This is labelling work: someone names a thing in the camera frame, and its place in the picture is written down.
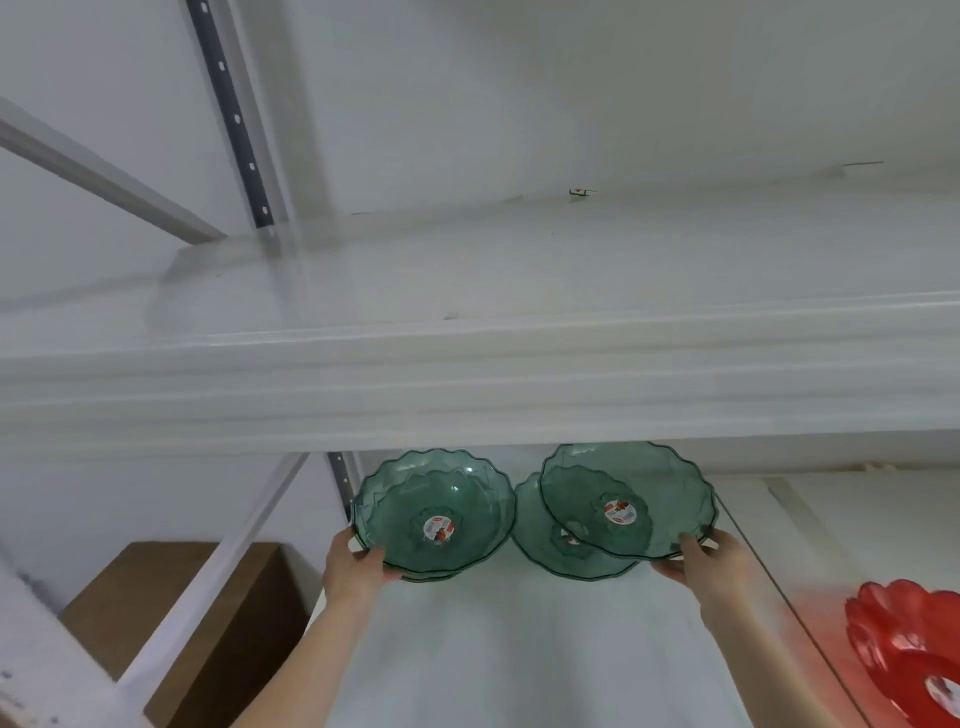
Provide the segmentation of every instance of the white shelf board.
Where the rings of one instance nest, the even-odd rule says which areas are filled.
[[[957,202],[818,181],[364,215],[184,249],[164,276],[0,317],[0,448],[956,427]]]

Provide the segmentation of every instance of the white metal shelving unit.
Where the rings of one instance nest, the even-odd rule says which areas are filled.
[[[116,686],[0,572],[0,689],[24,716],[83,702],[60,724],[145,724],[308,452],[333,453],[324,487],[346,500],[366,449],[960,426],[955,170],[291,222],[242,24],[187,5],[258,230],[0,305],[0,453],[278,463]],[[186,242],[217,237],[22,110],[0,106],[7,148]]]

